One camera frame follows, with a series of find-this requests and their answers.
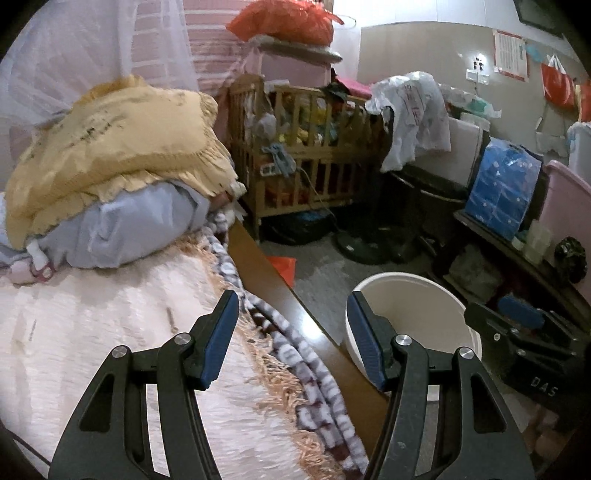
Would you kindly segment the white round trash bin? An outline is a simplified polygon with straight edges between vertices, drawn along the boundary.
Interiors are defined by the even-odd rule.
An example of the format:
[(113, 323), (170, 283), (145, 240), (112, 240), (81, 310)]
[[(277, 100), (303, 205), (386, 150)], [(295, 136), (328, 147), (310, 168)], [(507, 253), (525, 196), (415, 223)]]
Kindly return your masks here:
[(454, 353), (460, 347), (482, 355), (480, 334), (465, 323), (463, 303), (438, 283), (406, 272), (370, 276), (355, 287), (372, 311), (427, 349)]

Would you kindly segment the pink plastic storage bin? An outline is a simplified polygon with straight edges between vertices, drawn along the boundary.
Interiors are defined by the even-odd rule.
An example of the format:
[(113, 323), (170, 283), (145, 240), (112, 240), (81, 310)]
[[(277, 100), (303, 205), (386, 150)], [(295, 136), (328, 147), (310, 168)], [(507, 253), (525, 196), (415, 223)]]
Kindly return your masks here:
[(590, 185), (562, 163), (551, 160), (544, 166), (548, 189), (539, 222), (552, 233), (545, 256), (556, 266), (554, 251), (567, 237), (580, 242), (586, 253), (587, 274), (574, 288), (590, 302)]

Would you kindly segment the blue storage box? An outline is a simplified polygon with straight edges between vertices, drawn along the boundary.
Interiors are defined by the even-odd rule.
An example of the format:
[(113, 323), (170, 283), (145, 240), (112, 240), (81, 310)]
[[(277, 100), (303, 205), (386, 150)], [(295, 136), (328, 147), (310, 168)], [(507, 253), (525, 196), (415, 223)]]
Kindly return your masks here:
[(533, 199), (542, 161), (522, 146), (491, 138), (465, 211), (506, 240), (520, 230)]

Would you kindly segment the black fan base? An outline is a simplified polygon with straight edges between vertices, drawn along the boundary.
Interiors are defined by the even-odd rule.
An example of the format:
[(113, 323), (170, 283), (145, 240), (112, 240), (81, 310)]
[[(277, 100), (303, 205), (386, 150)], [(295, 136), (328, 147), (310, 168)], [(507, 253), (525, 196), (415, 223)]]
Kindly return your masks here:
[(386, 228), (366, 233), (338, 230), (332, 243), (346, 258), (365, 265), (406, 264), (421, 255), (411, 235)]

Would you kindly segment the patterned fringed blanket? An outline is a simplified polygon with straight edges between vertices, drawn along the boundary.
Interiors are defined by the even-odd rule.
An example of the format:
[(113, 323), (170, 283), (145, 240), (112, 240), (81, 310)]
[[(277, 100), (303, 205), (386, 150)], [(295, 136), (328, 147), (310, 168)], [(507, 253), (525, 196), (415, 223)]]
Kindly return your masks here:
[(304, 471), (314, 479), (363, 478), (369, 459), (335, 377), (283, 314), (243, 287), (228, 253), (228, 230), (225, 213), (209, 214), (206, 248), (215, 257), (215, 271), (238, 294), (252, 343), (263, 349), (266, 382), (281, 389)]

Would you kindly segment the white bottle pink label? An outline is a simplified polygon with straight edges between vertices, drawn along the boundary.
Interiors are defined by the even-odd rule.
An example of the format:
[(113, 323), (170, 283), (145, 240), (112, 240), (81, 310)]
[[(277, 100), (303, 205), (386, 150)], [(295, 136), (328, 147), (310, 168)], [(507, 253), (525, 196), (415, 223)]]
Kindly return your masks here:
[(43, 252), (37, 240), (32, 240), (26, 246), (32, 260), (32, 274), (39, 282), (49, 281), (55, 274), (52, 262)]

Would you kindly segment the white plastic bag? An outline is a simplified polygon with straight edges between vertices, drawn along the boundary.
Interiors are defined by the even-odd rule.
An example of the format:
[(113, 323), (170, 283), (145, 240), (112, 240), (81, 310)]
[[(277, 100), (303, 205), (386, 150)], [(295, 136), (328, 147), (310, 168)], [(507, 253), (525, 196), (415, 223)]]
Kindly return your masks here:
[(434, 77), (423, 71), (396, 75), (370, 86), (368, 113), (383, 117), (392, 142), (381, 171), (400, 171), (419, 150), (449, 152), (450, 121)]

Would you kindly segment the red paper bag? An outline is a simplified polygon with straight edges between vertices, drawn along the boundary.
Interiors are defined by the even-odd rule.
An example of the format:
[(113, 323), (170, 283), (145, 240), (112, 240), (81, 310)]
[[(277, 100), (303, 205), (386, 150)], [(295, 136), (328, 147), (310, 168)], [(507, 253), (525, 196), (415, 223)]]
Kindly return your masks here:
[(296, 285), (297, 259), (293, 257), (267, 256), (270, 264), (280, 274), (288, 287), (294, 288)]

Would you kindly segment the grey-blue quilt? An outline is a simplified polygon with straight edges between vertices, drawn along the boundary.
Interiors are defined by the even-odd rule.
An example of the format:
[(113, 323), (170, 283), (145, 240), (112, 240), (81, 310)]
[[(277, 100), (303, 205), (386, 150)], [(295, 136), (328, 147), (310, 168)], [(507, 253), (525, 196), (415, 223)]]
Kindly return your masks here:
[(182, 182), (120, 192), (31, 238), (55, 267), (117, 268), (204, 226), (211, 201)]

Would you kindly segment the wooden baby crib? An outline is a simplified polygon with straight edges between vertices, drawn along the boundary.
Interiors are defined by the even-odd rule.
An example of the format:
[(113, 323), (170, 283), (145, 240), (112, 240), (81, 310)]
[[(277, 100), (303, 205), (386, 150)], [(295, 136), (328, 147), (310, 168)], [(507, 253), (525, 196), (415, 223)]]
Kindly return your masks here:
[(322, 88), (243, 74), (228, 92), (228, 140), (252, 232), (270, 217), (342, 207), (376, 158), (384, 122), (342, 85)]

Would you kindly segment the yellow blanket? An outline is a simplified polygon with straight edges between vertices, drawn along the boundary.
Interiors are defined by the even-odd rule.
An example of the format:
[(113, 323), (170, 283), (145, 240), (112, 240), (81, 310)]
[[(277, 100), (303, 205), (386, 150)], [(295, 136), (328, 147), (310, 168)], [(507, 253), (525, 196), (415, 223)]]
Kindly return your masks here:
[(6, 233), (21, 249), (95, 202), (177, 180), (205, 198), (238, 177), (213, 126), (211, 95), (130, 75), (95, 86), (20, 155), (6, 185)]

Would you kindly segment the orange red bag on top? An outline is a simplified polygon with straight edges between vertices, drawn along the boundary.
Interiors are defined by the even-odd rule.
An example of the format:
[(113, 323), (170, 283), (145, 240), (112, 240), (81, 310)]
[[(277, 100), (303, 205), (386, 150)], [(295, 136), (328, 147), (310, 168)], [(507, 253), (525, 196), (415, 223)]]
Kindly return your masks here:
[(226, 30), (247, 42), (258, 35), (280, 41), (328, 47), (339, 16), (315, 1), (259, 0), (249, 3), (226, 25)]

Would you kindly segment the wooden bed frame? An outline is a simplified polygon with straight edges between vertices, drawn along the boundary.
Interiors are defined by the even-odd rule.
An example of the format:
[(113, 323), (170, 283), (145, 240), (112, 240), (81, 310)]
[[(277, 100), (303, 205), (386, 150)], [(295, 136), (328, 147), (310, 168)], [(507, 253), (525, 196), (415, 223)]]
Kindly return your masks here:
[(228, 235), (228, 253), (235, 261), (243, 286), (283, 314), (329, 368), (345, 399), (356, 433), (363, 441), (366, 453), (371, 455), (386, 419), (388, 398), (370, 384), (349, 355), (339, 349), (317, 319), (311, 316), (245, 227), (236, 223), (229, 228)]

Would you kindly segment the wall power socket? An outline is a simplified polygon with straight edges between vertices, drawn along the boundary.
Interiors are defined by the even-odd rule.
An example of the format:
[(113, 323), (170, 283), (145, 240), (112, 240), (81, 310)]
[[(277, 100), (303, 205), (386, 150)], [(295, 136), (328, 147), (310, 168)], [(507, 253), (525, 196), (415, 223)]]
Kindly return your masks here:
[(489, 85), (490, 74), (488, 59), (482, 53), (477, 53), (471, 60), (466, 70), (466, 79), (475, 85)]

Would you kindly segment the wall notice paper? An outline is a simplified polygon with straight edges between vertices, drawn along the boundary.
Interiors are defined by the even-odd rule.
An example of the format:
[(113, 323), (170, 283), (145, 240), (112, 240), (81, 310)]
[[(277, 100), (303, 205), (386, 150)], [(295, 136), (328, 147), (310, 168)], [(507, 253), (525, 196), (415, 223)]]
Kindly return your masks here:
[(493, 31), (494, 71), (509, 78), (528, 82), (529, 64), (527, 42), (518, 35), (501, 31)]

